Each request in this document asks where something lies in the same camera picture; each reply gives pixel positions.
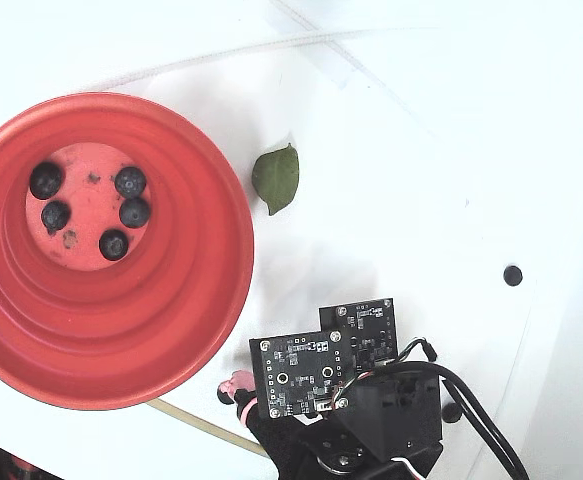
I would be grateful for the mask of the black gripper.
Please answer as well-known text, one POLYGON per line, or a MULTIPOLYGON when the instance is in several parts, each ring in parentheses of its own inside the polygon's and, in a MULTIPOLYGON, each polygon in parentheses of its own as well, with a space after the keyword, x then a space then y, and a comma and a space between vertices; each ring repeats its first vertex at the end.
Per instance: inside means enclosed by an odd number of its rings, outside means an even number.
POLYGON ((363 379, 345 395, 346 407, 309 427, 293 416, 262 418, 249 371, 222 382, 219 399, 237 405, 279 479, 425 479, 443 451, 436 374, 363 379))

